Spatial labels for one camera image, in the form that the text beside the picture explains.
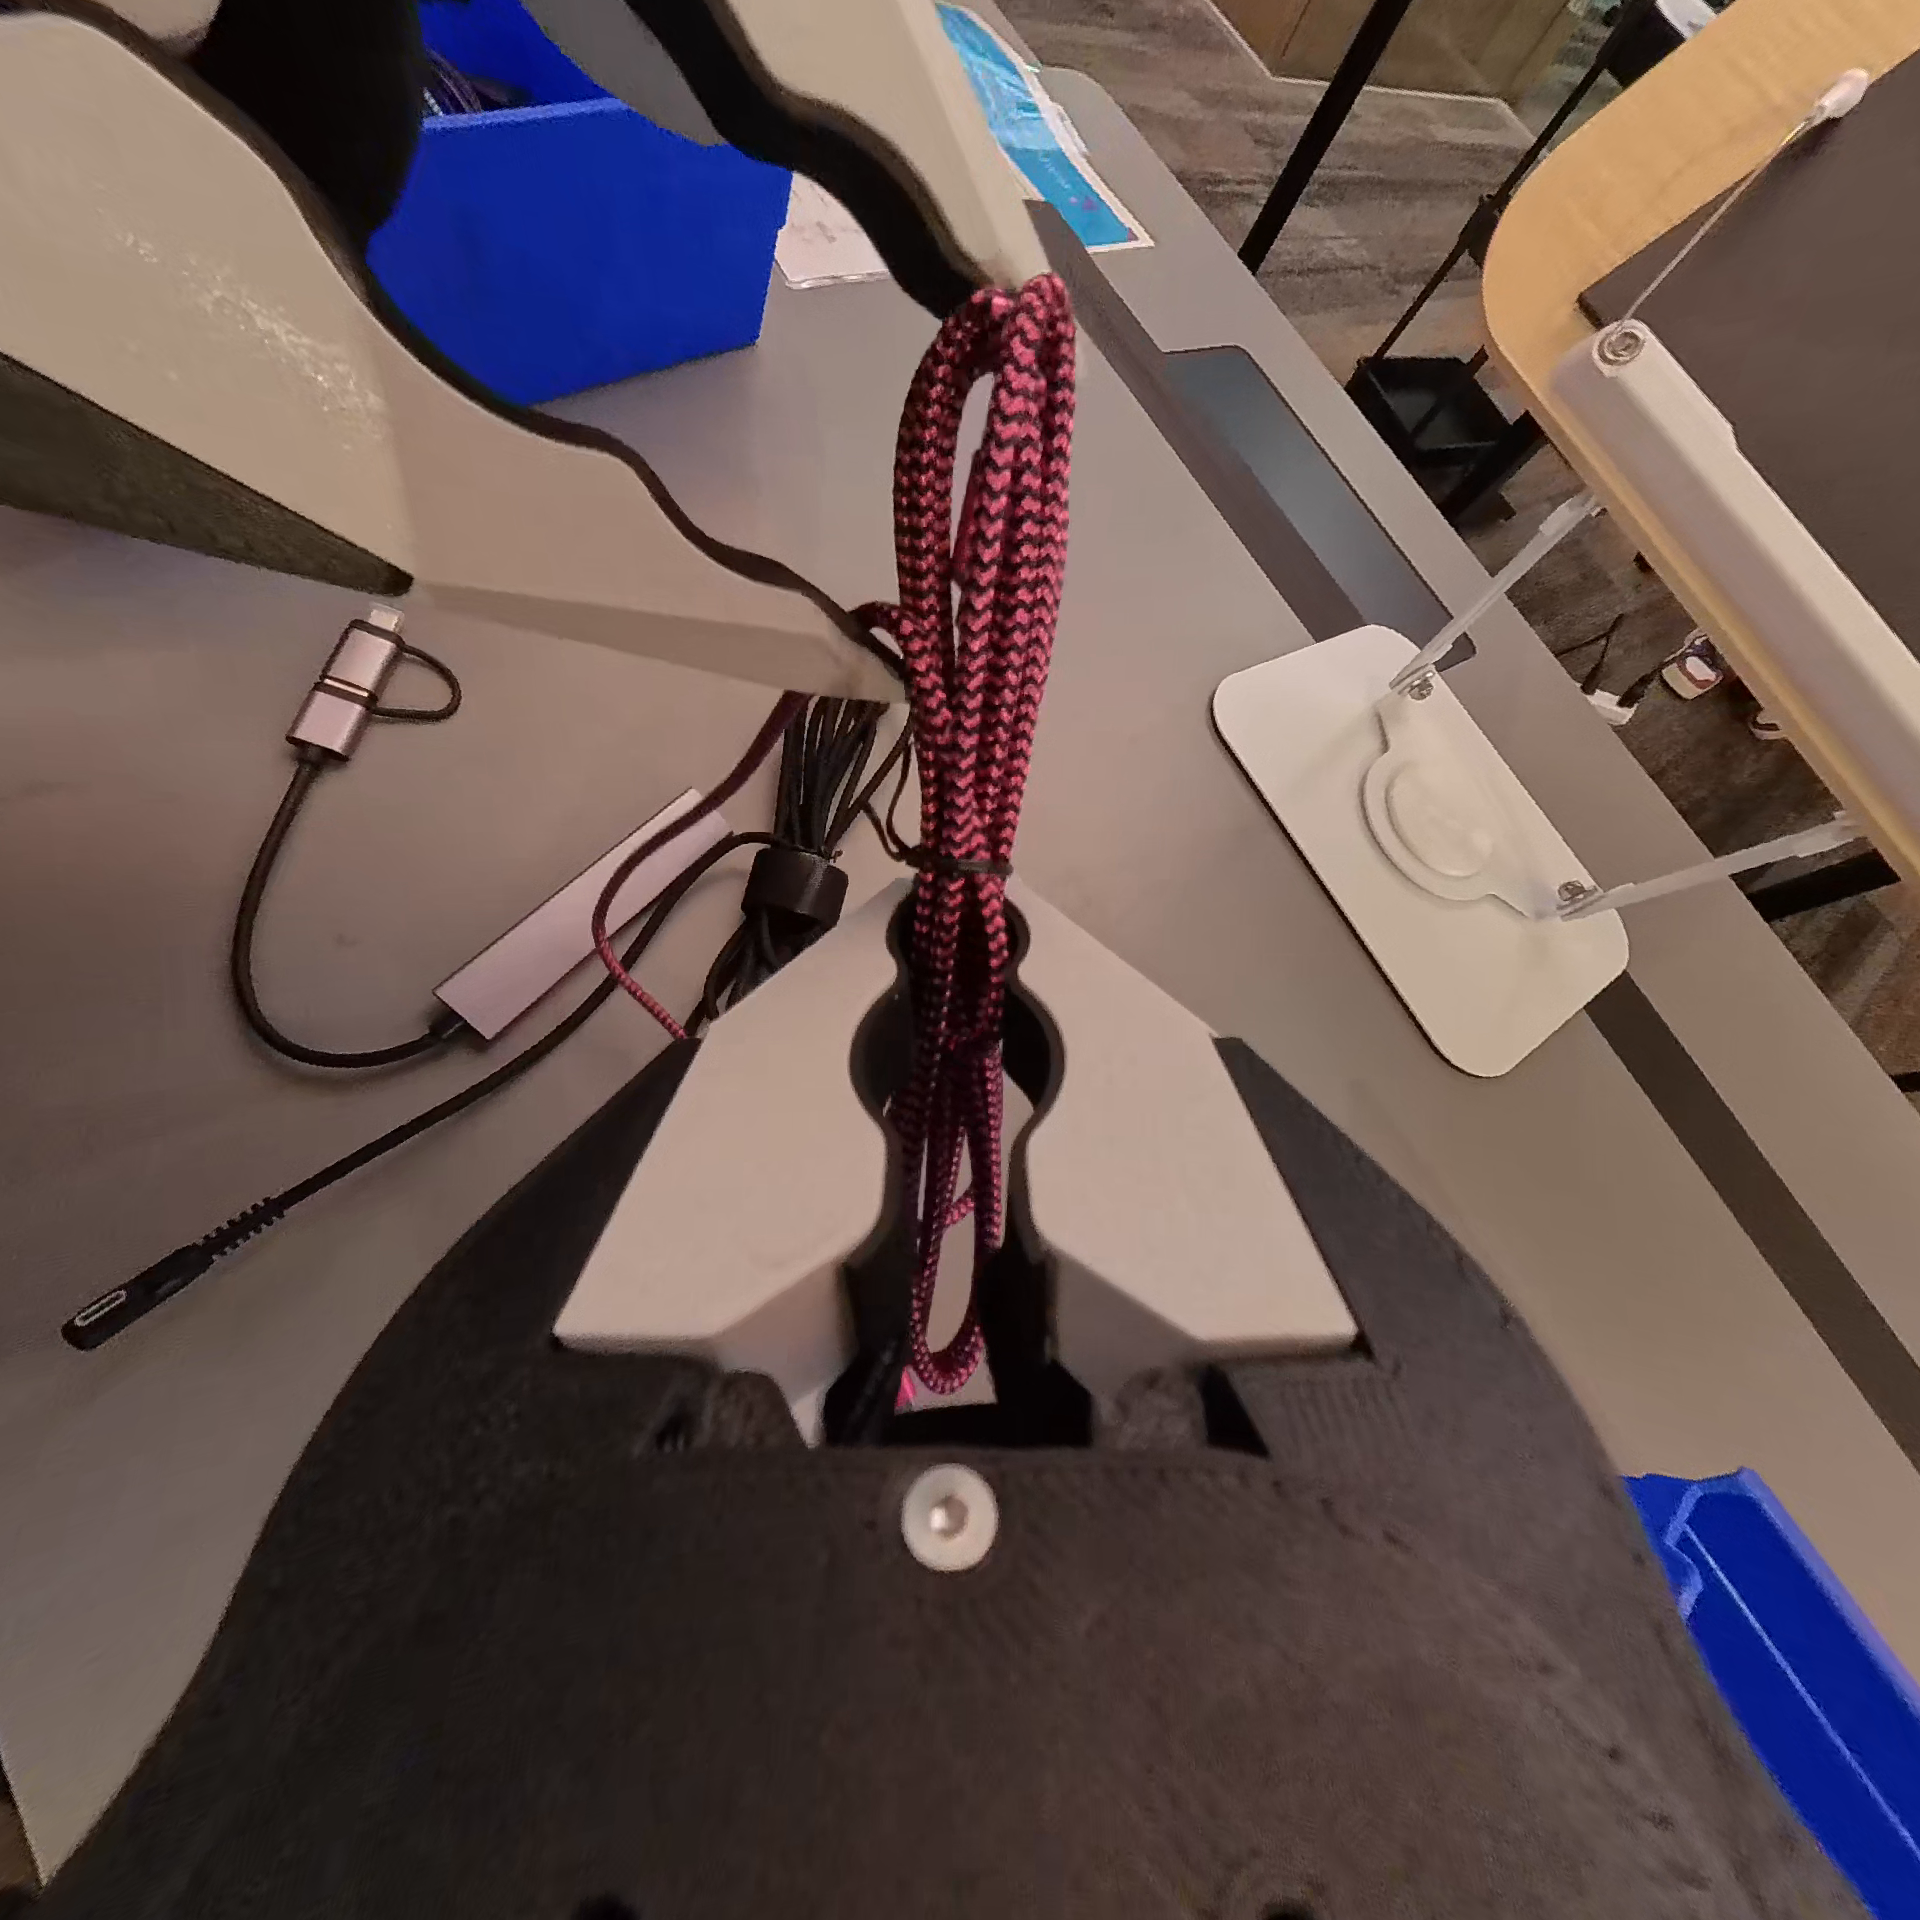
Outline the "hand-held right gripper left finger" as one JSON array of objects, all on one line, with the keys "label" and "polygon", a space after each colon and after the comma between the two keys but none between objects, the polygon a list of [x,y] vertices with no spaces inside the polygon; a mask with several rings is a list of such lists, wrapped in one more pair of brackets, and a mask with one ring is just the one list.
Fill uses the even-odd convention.
[{"label": "hand-held right gripper left finger", "polygon": [[823,1412],[855,1353],[841,1263],[886,1192],[852,1049],[906,895],[880,888],[706,1030],[561,1309],[564,1348],[761,1373]]}]

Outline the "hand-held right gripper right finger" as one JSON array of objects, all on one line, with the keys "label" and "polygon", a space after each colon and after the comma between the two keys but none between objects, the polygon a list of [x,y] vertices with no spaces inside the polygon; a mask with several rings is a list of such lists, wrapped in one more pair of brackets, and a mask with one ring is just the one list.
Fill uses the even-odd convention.
[{"label": "hand-held right gripper right finger", "polygon": [[1016,985],[1047,1079],[1024,1202],[1083,1388],[1190,1361],[1348,1353],[1358,1325],[1215,1028],[1034,888]]}]

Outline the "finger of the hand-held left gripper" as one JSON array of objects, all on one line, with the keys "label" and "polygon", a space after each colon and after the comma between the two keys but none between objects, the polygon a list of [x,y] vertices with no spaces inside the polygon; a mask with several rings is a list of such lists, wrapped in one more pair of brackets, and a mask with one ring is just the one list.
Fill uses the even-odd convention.
[{"label": "finger of the hand-held left gripper", "polygon": [[714,129],[823,188],[935,320],[1049,271],[935,4],[631,2]]},{"label": "finger of the hand-held left gripper", "polygon": [[271,140],[108,10],[8,10],[3,352],[504,628],[902,702],[859,620],[611,434],[475,388]]}]

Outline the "grey usb hub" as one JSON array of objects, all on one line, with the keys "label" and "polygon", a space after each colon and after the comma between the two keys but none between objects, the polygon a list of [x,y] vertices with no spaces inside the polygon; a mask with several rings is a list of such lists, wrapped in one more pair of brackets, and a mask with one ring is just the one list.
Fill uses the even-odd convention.
[{"label": "grey usb hub", "polygon": [[611,877],[639,848],[660,839],[664,845],[633,863],[608,905],[608,935],[633,926],[660,892],[694,862],[730,837],[730,821],[721,808],[696,822],[689,815],[705,801],[698,788],[687,788],[614,848],[580,869],[553,895],[543,901],[475,958],[457,967],[434,988],[434,1001],[447,1017],[481,1041],[498,1040],[527,1017],[578,967],[595,959],[592,912]]}]

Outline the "grey usb adapter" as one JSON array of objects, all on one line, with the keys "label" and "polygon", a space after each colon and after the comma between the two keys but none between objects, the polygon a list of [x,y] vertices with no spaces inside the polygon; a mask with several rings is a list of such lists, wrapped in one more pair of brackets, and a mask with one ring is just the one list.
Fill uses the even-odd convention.
[{"label": "grey usb adapter", "polygon": [[[436,704],[410,706],[390,700],[390,688],[404,664],[419,668],[441,685]],[[343,626],[286,732],[286,742],[303,767],[322,769],[347,764],[374,724],[434,726],[450,719],[462,704],[459,679],[444,661],[404,638],[402,613],[374,605]]]}]

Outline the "person's left hand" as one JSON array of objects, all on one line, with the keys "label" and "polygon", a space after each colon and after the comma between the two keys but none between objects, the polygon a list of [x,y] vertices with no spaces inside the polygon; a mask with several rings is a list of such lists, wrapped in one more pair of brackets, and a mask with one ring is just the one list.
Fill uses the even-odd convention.
[{"label": "person's left hand", "polygon": [[366,254],[416,162],[428,71],[419,4],[223,2],[191,63]]}]

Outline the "white blue printed leaflet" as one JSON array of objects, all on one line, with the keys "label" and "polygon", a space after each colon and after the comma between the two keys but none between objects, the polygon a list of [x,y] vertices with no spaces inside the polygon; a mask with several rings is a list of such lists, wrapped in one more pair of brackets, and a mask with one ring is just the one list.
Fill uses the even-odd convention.
[{"label": "white blue printed leaflet", "polygon": [[[1024,193],[1058,212],[1090,254],[1152,248],[1154,236],[1103,180],[1040,65],[980,10],[962,4],[935,10]],[[892,278],[852,212],[803,175],[792,182],[776,263],[796,289]]]}]

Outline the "blue plastic bin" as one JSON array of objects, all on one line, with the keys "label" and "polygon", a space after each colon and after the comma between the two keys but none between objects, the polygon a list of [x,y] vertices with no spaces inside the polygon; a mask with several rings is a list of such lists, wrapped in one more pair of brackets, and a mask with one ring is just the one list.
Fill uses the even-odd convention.
[{"label": "blue plastic bin", "polygon": [[1918,1914],[1918,1688],[1751,1470],[1627,1476],[1687,1631],[1792,1810],[1880,1918]]},{"label": "blue plastic bin", "polygon": [[369,270],[434,346],[535,404],[758,342],[790,170],[644,119],[522,4],[419,20],[447,76]]}]

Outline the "black pole stand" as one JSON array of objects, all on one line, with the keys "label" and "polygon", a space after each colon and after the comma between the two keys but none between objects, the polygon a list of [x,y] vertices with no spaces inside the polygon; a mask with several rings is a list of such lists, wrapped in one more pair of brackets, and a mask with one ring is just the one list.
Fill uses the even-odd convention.
[{"label": "black pole stand", "polygon": [[[1320,105],[1308,116],[1278,180],[1268,188],[1251,230],[1240,244],[1240,261],[1249,271],[1262,270],[1289,217],[1306,201],[1306,192],[1332,151],[1337,132],[1348,122],[1363,89],[1410,10],[1410,2],[1374,2],[1368,6],[1356,37],[1336,65],[1332,80],[1324,86]],[[1363,420],[1378,432],[1388,449],[1458,530],[1511,513],[1504,502],[1504,487],[1545,444],[1545,432],[1531,413],[1503,413],[1481,382],[1494,366],[1489,346],[1479,346],[1468,358],[1395,353],[1395,349],[1458,264],[1473,263],[1476,270],[1486,264],[1500,221],[1520,185],[1568,127],[1578,108],[1615,71],[1619,53],[1651,10],[1651,2],[1616,4],[1599,53],[1570,94],[1511,165],[1503,182],[1475,202],[1439,270],[1408,301],[1380,345],[1356,364],[1345,384],[1345,393],[1356,402]]]}]

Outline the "white tablet stand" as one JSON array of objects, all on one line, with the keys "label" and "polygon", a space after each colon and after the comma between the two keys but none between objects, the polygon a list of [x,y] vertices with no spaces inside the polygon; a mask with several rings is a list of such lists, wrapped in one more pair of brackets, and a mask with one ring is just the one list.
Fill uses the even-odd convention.
[{"label": "white tablet stand", "polygon": [[1737,432],[1644,320],[1556,364],[1556,413],[1678,533],[1779,684],[1782,714],[1841,756],[1850,806],[1803,832],[1655,879],[1603,887],[1447,685],[1447,658],[1585,518],[1555,509],[1425,645],[1363,626],[1247,668],[1216,732],[1378,970],[1454,1068],[1500,1076],[1627,962],[1623,909],[1774,857],[1915,826],[1915,650],[1743,452]]}]

